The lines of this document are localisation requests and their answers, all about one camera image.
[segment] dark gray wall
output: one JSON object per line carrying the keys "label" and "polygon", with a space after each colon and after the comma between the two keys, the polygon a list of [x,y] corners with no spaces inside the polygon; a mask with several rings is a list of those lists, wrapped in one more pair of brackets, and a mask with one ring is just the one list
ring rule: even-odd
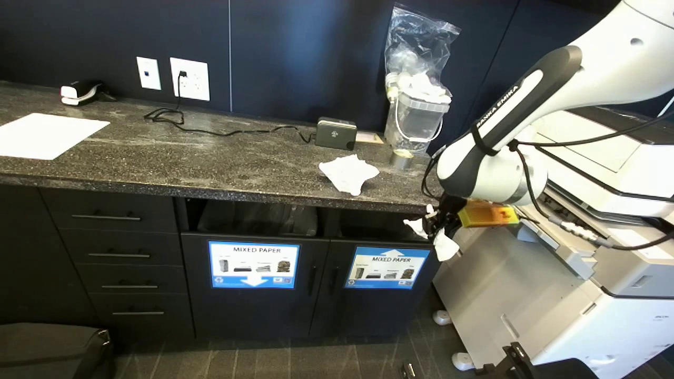
{"label": "dark gray wall", "polygon": [[[461,27],[443,82],[456,139],[522,68],[601,19],[606,0],[403,0]],[[0,0],[0,80],[60,87],[101,78],[170,101],[168,56],[207,60],[215,111],[316,121],[385,121],[382,51],[392,0]],[[135,56],[161,58],[162,93],[139,89]]]}

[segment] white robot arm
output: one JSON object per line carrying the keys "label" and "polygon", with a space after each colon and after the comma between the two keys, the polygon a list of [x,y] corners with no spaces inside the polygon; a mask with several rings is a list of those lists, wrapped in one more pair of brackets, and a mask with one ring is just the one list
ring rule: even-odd
{"label": "white robot arm", "polygon": [[[528,203],[507,144],[532,119],[570,107],[645,101],[674,89],[674,0],[623,0],[569,47],[547,52],[438,159],[449,196]],[[536,192],[545,174],[531,168]]]}

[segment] dark tile floor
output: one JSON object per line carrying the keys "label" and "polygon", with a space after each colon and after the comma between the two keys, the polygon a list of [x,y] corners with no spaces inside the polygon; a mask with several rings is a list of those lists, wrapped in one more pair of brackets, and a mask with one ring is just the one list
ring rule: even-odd
{"label": "dark tile floor", "polygon": [[[403,379],[412,363],[424,379],[463,379],[450,355],[463,345],[453,326],[437,326],[433,290],[418,317],[394,339],[363,341],[192,341],[139,344],[116,358],[119,379]],[[674,350],[660,354],[627,379],[674,376]]]}

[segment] granite countertop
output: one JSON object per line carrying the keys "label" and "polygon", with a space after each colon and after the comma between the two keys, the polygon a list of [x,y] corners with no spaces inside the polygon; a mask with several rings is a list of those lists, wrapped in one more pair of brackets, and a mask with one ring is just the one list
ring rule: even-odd
{"label": "granite countertop", "polygon": [[[94,101],[62,105],[54,89],[0,82],[0,124],[32,111],[108,119],[109,124],[56,159],[0,157],[0,184],[125,192],[208,199],[291,203],[334,209],[421,212],[424,170],[390,168],[390,147],[358,144],[353,152],[303,144],[295,129],[270,135],[212,136],[181,133],[144,115],[157,105],[142,101]],[[185,129],[236,130],[273,124],[207,111],[185,111]],[[382,172],[361,196],[339,194],[318,161],[358,154]]]}

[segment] electrical outlet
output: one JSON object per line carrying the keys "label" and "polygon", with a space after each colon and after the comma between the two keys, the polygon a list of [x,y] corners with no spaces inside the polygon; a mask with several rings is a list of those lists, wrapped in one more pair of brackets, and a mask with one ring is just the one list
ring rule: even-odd
{"label": "electrical outlet", "polygon": [[136,56],[135,60],[139,65],[142,87],[152,90],[162,90],[161,65],[155,64],[155,58]]}
{"label": "electrical outlet", "polygon": [[211,101],[208,65],[170,56],[170,78],[174,96]]}

